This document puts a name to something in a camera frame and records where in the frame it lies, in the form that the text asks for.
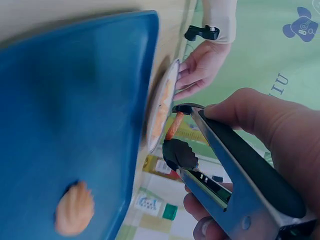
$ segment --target white sleeve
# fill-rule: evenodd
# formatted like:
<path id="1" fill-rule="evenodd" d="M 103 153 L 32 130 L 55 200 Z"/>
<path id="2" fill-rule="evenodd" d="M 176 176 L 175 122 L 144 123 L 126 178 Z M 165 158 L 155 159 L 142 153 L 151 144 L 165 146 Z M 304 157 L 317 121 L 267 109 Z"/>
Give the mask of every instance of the white sleeve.
<path id="1" fill-rule="evenodd" d="M 203 27 L 218 28 L 220 33 L 216 40 L 209 40 L 217 44 L 229 44 L 236 38 L 236 8 L 237 0 L 202 0 Z"/>

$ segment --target white plate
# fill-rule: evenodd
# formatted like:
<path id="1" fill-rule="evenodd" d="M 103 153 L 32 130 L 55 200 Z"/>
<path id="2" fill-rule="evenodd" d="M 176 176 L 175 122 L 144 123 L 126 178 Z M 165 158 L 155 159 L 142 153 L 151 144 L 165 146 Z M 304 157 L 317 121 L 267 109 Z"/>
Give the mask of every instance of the white plate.
<path id="1" fill-rule="evenodd" d="M 154 94 L 154 96 L 151 96 L 151 103 L 150 103 L 150 112 L 148 113 L 147 117 L 147 126 L 146 126 L 146 141 L 148 150 L 151 153 L 156 146 L 158 145 L 158 142 L 160 140 L 161 134 L 156 138 L 152 138 L 153 129 L 155 127 L 157 113 L 159 111 L 159 106 L 161 104 L 161 100 L 163 98 L 163 95 L 165 93 L 165 88 L 167 86 L 168 81 L 171 81 L 170 90 L 168 97 L 164 100 L 164 104 L 168 107 L 168 112 L 166 114 L 165 120 L 161 123 L 161 132 L 163 132 L 165 123 L 167 121 L 167 118 L 169 116 L 169 113 L 171 113 L 171 103 L 173 101 L 174 93 L 175 93 L 175 85 L 176 81 L 178 79 L 178 73 L 179 73 L 179 59 L 176 59 L 173 61 L 173 63 L 169 66 L 165 74 L 163 75 L 161 81 L 158 83 L 156 88 L 151 91 L 151 94 Z"/>

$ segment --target human hand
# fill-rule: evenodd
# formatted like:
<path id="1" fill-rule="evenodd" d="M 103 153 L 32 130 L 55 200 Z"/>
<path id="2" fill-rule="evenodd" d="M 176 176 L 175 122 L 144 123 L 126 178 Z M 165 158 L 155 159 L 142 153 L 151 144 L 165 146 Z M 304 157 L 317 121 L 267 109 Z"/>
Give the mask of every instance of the human hand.
<path id="1" fill-rule="evenodd" d="M 243 88 L 223 102 L 206 107 L 204 114 L 256 135 L 270 150 L 276 170 L 320 218 L 319 111 Z M 196 240 L 227 238 L 192 193 L 185 196 L 183 203 L 199 221 L 193 231 Z M 320 239 L 320 228 L 313 234 Z"/>
<path id="2" fill-rule="evenodd" d="M 180 65 L 175 85 L 181 90 L 173 100 L 189 97 L 209 86 L 216 77 L 231 49 L 231 43 L 218 44 L 205 40 Z"/>

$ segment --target bottle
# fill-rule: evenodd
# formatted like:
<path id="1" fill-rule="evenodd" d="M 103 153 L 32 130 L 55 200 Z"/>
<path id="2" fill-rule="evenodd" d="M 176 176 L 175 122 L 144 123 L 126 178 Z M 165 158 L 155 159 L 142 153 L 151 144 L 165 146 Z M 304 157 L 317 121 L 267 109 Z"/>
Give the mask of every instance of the bottle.
<path id="1" fill-rule="evenodd" d="M 175 219 L 178 211 L 177 206 L 166 203 L 144 191 L 140 191 L 136 196 L 134 208 L 141 210 L 148 215 L 171 221 Z"/>

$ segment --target orange food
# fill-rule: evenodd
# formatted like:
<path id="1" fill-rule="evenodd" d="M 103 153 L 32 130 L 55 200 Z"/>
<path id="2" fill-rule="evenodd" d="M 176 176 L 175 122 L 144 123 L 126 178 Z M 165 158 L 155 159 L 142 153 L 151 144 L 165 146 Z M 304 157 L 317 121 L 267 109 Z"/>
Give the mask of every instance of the orange food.
<path id="1" fill-rule="evenodd" d="M 171 140 L 174 137 L 183 119 L 184 119 L 184 114 L 183 112 L 179 111 L 176 114 L 175 119 L 173 120 L 173 123 L 171 124 L 168 132 L 165 135 L 165 140 Z"/>
<path id="2" fill-rule="evenodd" d="M 76 236 L 88 226 L 95 202 L 85 182 L 72 186 L 55 211 L 55 229 L 63 236 Z"/>
<path id="3" fill-rule="evenodd" d="M 168 81 L 161 98 L 158 112 L 156 113 L 155 123 L 151 135 L 153 141 L 160 137 L 164 128 L 171 104 L 172 91 L 172 83 L 171 81 Z"/>

